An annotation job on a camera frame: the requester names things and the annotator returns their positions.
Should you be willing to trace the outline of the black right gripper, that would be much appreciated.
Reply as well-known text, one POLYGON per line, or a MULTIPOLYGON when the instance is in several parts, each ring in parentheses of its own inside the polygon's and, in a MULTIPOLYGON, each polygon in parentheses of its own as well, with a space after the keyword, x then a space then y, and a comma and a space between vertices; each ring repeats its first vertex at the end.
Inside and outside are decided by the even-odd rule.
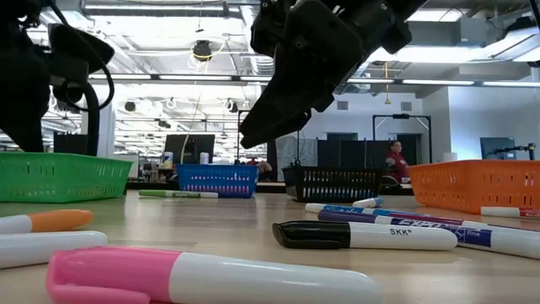
POLYGON ((246 149, 301 130, 380 45, 380 0, 278 0, 276 10, 275 74, 240 125, 246 149))

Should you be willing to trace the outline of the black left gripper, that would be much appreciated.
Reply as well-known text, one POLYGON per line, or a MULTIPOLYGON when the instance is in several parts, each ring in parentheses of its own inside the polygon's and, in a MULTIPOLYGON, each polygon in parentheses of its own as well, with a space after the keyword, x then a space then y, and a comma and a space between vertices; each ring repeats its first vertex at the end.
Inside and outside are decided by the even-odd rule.
POLYGON ((49 84, 42 58, 0 51, 0 130, 25 152, 44 150, 41 118, 48 110, 49 84))

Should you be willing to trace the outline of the blue plastic basket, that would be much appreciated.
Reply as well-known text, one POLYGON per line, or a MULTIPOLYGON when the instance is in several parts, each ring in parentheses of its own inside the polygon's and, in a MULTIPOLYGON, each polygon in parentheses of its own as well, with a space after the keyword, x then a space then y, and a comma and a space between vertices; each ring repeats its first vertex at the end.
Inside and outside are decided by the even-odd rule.
POLYGON ((217 193, 220 198, 251 198, 255 192, 259 169, 242 165, 177 165, 179 189, 200 193, 217 193))

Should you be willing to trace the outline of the green plastic basket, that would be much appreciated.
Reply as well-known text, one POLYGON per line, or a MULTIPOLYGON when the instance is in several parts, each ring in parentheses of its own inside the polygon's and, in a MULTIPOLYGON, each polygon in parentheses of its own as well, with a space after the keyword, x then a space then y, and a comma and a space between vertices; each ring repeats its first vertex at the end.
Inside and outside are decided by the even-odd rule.
POLYGON ((120 197, 130 161, 56 153, 0 153, 0 202, 71 203, 120 197))

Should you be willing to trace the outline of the thin blue marker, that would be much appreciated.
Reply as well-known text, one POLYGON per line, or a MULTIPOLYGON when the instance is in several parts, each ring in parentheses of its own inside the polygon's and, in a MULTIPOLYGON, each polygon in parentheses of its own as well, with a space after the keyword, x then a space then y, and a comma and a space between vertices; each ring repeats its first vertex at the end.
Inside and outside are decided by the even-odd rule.
POLYGON ((398 216, 398 215, 411 215, 419 217, 427 217, 429 219, 437 219, 437 216, 431 214, 417 214, 404 211, 396 211, 389 209, 368 209, 360 207, 349 207, 336 204, 313 204, 309 203, 305 205, 305 211, 308 213, 319 213, 322 210, 337 211, 337 212, 349 212, 356 214, 375 214, 383 216, 398 216))

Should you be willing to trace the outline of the thin light green marker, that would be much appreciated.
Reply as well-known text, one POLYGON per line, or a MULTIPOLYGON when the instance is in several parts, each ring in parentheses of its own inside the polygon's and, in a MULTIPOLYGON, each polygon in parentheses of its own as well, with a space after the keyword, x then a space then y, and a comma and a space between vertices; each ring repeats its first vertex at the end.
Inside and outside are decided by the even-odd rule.
POLYGON ((140 190, 140 196, 161 198, 218 198, 217 193, 174 191, 174 190, 140 190))

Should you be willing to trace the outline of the small blue cap marker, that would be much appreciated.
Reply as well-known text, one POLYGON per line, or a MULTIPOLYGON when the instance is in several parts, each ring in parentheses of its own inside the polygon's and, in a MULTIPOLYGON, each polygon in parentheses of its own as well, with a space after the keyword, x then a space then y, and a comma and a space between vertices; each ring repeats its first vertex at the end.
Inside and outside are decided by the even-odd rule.
POLYGON ((358 207, 358 208, 376 209, 382 206, 383 203, 384 203, 383 198, 376 197, 376 198, 366 198, 366 199, 355 201, 353 202, 353 206, 358 207))

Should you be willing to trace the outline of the small orange cap marker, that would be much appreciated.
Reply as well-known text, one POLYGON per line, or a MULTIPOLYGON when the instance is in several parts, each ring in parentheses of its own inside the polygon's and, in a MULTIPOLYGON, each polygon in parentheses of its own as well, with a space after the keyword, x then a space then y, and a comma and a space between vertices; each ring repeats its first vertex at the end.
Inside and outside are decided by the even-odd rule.
POLYGON ((71 231, 89 224, 94 214, 83 209, 58 209, 0 217, 0 234, 71 231))

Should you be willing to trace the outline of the small black cap marker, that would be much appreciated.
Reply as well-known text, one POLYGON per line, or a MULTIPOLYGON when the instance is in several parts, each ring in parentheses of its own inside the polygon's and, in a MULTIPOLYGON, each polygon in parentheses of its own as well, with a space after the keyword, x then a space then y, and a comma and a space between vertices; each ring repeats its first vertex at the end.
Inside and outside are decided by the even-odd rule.
POLYGON ((293 249, 397 249, 449 251, 457 237, 440 228, 332 221, 274 223, 277 242, 293 249))

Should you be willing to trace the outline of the small yellow cap marker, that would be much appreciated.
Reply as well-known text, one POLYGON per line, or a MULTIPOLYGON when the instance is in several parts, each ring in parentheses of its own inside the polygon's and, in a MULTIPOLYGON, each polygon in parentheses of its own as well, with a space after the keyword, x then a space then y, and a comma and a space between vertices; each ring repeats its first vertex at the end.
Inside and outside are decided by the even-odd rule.
POLYGON ((39 232, 0 235, 0 269, 47 263, 60 250, 106 246, 99 231, 39 232))

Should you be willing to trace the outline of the orange plastic basket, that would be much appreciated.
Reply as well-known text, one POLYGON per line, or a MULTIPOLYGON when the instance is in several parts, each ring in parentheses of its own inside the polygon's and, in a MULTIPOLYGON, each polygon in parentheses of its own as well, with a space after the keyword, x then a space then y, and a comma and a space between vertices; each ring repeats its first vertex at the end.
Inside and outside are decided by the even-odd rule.
POLYGON ((540 209, 540 160, 459 160, 408 168, 416 201, 479 214, 482 207, 540 209))

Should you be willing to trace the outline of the thin purple marker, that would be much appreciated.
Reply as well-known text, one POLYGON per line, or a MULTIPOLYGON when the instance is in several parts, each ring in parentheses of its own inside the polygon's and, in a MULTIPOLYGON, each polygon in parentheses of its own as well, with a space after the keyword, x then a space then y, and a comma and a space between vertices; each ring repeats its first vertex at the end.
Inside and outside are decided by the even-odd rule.
POLYGON ((452 232, 458 246, 534 258, 540 260, 540 232, 503 228, 470 228, 462 225, 435 223, 425 220, 389 217, 375 214, 356 214, 332 210, 318 213, 319 220, 359 222, 407 227, 440 228, 452 232))

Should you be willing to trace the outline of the thin red marker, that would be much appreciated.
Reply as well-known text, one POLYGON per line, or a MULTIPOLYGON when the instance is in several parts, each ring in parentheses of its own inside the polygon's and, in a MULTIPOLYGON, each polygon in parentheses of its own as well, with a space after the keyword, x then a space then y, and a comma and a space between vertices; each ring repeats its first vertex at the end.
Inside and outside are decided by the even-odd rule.
POLYGON ((529 218, 540 220, 540 209, 519 208, 519 207, 482 207, 482 216, 508 217, 508 218, 529 218))

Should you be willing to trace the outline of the black computer monitor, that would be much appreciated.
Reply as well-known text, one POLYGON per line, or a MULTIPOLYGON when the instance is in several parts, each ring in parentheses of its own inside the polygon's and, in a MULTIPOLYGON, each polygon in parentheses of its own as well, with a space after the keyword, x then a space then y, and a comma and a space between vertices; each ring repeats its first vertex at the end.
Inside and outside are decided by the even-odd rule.
POLYGON ((208 154, 208 163, 213 162, 213 134, 170 134, 165 138, 164 152, 173 154, 173 163, 199 164, 201 153, 208 154))

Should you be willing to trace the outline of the black desk lamp white shade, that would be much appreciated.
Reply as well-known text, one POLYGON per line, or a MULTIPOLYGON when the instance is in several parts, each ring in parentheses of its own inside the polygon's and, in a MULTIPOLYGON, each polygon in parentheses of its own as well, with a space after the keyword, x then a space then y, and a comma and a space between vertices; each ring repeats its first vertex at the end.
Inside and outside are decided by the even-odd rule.
POLYGON ((54 97, 87 113, 86 154, 98 154, 100 111, 113 100, 115 85, 107 64, 115 55, 113 47, 91 34, 68 24, 50 24, 50 69, 54 97), (108 85, 108 96, 100 102, 89 82, 92 73, 101 71, 108 85))

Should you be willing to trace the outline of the black plastic basket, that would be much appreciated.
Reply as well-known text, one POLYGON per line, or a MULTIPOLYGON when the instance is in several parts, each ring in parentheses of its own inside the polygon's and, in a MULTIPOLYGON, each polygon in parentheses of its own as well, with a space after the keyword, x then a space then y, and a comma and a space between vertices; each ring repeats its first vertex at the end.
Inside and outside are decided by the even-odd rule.
POLYGON ((352 203, 379 194, 382 171, 315 166, 282 169, 286 193, 301 203, 352 203))

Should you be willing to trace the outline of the dark room partition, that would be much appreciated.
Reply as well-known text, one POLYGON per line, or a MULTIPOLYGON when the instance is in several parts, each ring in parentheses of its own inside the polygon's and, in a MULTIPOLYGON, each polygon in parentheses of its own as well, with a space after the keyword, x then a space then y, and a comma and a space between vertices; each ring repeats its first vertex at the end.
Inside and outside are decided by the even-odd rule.
MULTIPOLYGON (((411 165, 423 163, 421 139, 415 135, 398 138, 402 156, 411 165)), ((318 140, 317 165, 320 167, 383 169, 391 140, 318 140)))

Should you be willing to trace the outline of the black ceiling device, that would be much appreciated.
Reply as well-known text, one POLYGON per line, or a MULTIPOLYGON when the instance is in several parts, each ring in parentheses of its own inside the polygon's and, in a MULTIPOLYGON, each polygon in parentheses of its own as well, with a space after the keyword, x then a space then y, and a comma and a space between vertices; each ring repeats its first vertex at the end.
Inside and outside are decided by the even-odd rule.
POLYGON ((208 62, 213 56, 210 41, 196 41, 195 45, 192 48, 192 55, 199 62, 208 62))

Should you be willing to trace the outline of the long ceiling light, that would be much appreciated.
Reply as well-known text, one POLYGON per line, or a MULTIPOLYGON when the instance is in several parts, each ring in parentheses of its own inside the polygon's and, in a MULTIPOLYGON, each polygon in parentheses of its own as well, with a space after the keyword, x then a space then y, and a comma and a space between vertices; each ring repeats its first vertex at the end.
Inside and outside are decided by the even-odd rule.
POLYGON ((500 87, 500 88, 540 89, 540 82, 483 81, 482 86, 485 86, 485 87, 500 87))
POLYGON ((470 86, 472 80, 441 80, 441 79, 402 79, 401 84, 406 85, 433 85, 433 86, 470 86))

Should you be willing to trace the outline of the small pink cap marker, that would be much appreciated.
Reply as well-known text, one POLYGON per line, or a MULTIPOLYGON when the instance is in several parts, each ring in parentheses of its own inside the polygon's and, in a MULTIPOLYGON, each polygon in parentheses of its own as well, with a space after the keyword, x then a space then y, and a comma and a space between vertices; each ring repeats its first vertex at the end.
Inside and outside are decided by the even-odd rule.
POLYGON ((382 304, 359 272, 137 247, 58 251, 46 290, 56 304, 382 304))

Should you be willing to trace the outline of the dark computer monitor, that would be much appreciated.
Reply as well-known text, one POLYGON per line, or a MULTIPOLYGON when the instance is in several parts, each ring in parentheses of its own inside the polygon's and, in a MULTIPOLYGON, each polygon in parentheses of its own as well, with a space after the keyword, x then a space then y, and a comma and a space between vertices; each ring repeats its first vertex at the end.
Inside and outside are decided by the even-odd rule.
POLYGON ((515 160, 515 151, 500 152, 501 149, 515 147, 513 138, 481 138, 480 148, 483 160, 515 160))

